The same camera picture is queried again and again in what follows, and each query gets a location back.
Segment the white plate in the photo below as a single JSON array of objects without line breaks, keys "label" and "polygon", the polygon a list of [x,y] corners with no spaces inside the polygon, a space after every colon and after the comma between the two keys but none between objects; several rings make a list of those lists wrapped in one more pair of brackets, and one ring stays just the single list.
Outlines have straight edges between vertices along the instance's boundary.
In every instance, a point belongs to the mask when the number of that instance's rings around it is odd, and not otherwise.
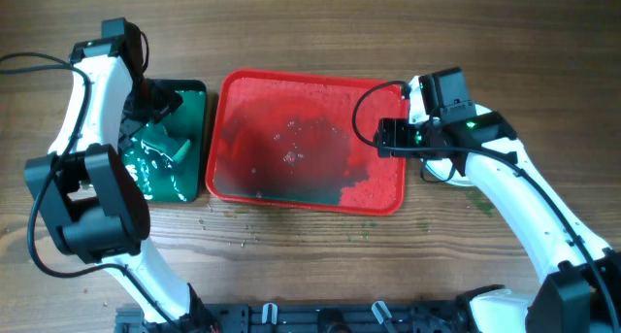
[{"label": "white plate", "polygon": [[[477,105],[471,97],[460,68],[416,76],[409,86],[409,124],[422,125],[430,119],[433,124],[443,127],[491,112]],[[458,172],[450,158],[430,159],[422,168],[440,182],[474,186],[464,173]]]}]

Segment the green sponge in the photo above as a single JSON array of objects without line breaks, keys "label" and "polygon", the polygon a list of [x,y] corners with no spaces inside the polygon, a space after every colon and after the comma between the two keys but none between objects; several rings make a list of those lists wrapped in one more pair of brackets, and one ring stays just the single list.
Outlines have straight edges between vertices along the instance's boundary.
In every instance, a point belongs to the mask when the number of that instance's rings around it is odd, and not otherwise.
[{"label": "green sponge", "polygon": [[191,140],[174,137],[164,131],[148,130],[142,137],[141,145],[145,150],[152,150],[173,162],[181,163],[191,148]]}]

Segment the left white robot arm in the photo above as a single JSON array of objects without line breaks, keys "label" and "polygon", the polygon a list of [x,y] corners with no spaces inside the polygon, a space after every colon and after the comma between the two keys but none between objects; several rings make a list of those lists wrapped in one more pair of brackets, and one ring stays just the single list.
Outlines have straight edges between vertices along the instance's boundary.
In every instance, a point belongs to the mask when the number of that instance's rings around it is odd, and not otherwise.
[{"label": "left white robot arm", "polygon": [[147,58],[145,33],[119,17],[103,21],[100,38],[75,44],[67,61],[55,62],[73,73],[74,87],[48,154],[26,163],[34,199],[28,225],[41,217],[57,249],[85,267],[48,267],[33,230],[28,251],[35,266],[55,278],[110,273],[141,306],[149,332],[216,332],[217,320],[152,243],[147,200],[118,154],[135,132],[182,103],[165,81],[146,78]]}]

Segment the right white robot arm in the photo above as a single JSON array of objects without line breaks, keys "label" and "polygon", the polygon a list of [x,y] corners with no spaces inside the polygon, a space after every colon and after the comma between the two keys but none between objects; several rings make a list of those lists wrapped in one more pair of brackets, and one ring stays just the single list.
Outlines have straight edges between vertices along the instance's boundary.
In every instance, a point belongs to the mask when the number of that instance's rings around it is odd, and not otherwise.
[{"label": "right white robot arm", "polygon": [[617,332],[620,254],[585,225],[545,180],[516,131],[476,104],[461,69],[398,81],[405,118],[380,121],[381,157],[420,159],[429,183],[477,188],[527,252],[535,294],[504,286],[465,301],[474,332]]}]

